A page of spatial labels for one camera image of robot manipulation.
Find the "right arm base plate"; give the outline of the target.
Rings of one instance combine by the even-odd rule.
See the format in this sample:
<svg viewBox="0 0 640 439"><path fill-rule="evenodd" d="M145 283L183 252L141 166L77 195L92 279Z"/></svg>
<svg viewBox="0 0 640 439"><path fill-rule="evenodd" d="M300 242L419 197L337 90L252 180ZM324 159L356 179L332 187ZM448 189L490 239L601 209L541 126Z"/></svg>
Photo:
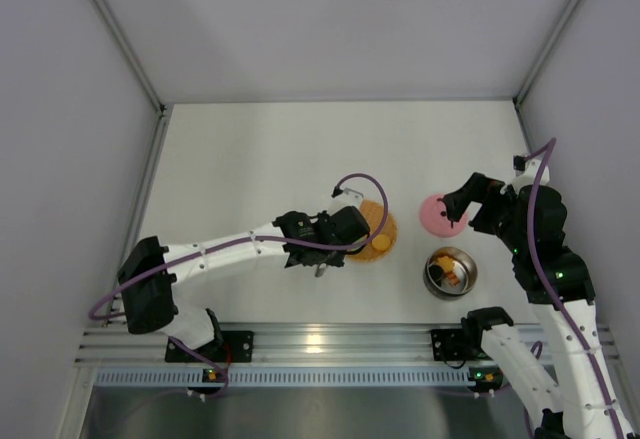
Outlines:
<svg viewBox="0 0 640 439"><path fill-rule="evenodd" d="M432 329L430 337L436 361L463 362L488 358L480 348L480 341L462 328Z"/></svg>

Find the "steel lunch box bowl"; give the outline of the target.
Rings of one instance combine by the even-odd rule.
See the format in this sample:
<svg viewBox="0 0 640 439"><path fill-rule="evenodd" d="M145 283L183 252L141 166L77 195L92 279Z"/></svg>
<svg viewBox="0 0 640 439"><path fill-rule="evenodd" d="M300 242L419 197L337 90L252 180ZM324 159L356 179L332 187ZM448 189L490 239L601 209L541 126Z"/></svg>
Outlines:
<svg viewBox="0 0 640 439"><path fill-rule="evenodd" d="M428 267L436 264L436 258L447 255L454 260L454 268L444 271L441 282L434 282L428 275ZM451 287L445 278L447 272L454 272L461 280L456 287ZM431 294L442 300L457 300L468 295L476 286L478 271L475 261L463 250L455 247L443 247L434 251L427 259L423 268L423 282Z"/></svg>

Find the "flower shaped yellow cookie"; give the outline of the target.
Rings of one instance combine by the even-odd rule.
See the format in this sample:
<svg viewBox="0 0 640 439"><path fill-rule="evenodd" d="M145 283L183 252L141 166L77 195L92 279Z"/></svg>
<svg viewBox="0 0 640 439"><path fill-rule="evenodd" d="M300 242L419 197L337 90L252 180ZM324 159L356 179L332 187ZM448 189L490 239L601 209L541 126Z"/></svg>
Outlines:
<svg viewBox="0 0 640 439"><path fill-rule="evenodd" d="M436 264L444 271L451 271L454 268L454 260L447 255L437 257Z"/></svg>

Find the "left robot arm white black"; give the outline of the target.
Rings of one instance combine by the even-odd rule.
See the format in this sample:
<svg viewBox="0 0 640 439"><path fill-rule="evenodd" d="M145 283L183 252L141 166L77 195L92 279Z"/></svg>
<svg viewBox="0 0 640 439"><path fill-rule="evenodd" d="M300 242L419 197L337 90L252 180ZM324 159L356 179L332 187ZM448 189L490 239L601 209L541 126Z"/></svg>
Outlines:
<svg viewBox="0 0 640 439"><path fill-rule="evenodd" d="M342 267L362 248L370 227L355 206L315 216L287 212L274 221L228 238L162 245L156 236L138 242L119 271L121 300L132 335L161 332L189 349L223 341L212 309L194 302L196 289L259 267Z"/></svg>

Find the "black sandwich cookie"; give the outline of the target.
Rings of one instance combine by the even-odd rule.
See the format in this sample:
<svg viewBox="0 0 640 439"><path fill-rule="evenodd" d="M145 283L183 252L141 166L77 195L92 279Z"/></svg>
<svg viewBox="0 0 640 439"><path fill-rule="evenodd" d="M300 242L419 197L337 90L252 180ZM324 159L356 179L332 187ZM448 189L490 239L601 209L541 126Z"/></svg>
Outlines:
<svg viewBox="0 0 640 439"><path fill-rule="evenodd" d="M436 264L430 265L427 272L430 279L434 282L441 282L444 277L444 270Z"/></svg>

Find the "yellow round cracker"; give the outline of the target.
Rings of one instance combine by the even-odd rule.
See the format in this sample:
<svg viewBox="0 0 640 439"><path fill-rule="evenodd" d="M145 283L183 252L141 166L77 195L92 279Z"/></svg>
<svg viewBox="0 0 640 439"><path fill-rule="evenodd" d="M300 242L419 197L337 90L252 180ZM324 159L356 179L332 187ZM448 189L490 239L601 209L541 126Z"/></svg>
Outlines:
<svg viewBox="0 0 640 439"><path fill-rule="evenodd" d="M383 253L392 247L392 240L385 234L379 234L373 238L371 246L375 251Z"/></svg>

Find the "braised pork piece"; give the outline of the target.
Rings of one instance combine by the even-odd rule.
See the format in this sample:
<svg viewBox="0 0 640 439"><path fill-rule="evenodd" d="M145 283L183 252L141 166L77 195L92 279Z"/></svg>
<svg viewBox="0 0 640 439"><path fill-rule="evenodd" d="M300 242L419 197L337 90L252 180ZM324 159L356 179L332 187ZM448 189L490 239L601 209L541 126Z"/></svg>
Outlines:
<svg viewBox="0 0 640 439"><path fill-rule="evenodd" d="M445 278L451 287L456 287L461 283L460 278L454 272L447 272Z"/></svg>

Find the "pink round lid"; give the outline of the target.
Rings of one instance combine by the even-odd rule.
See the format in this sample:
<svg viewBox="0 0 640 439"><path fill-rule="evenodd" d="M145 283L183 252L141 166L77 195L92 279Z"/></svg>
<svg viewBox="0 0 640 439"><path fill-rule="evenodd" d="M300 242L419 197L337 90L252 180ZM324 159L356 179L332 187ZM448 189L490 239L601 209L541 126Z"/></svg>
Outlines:
<svg viewBox="0 0 640 439"><path fill-rule="evenodd" d="M459 221L449 220L443 198L443 194L427 197L420 206L419 219L430 234L439 238L453 238L466 228L468 215L464 213Z"/></svg>

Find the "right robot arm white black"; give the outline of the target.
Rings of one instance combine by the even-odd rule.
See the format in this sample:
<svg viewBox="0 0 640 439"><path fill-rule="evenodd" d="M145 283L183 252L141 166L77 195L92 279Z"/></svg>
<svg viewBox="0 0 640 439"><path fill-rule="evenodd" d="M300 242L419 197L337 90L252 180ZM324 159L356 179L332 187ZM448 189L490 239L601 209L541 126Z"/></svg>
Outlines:
<svg viewBox="0 0 640 439"><path fill-rule="evenodd" d="M462 327L473 346L502 370L537 438L635 438L615 396L597 330L595 290L585 261L565 243L567 209L559 192L520 188L475 173L441 198L458 222L479 204L470 227L497 237L537 317L553 360L547 372L501 307L471 311Z"/></svg>

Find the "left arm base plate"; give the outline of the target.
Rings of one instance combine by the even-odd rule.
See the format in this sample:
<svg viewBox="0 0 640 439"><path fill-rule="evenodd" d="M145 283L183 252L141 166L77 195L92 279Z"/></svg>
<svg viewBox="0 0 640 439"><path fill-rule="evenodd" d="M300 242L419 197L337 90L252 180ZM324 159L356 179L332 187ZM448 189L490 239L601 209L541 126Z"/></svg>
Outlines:
<svg viewBox="0 0 640 439"><path fill-rule="evenodd" d="M214 340L203 345L195 352L216 363L250 363L254 346L254 332L249 330L223 331L222 340ZM167 342L164 360L167 363L194 363L198 359L176 346L172 341Z"/></svg>

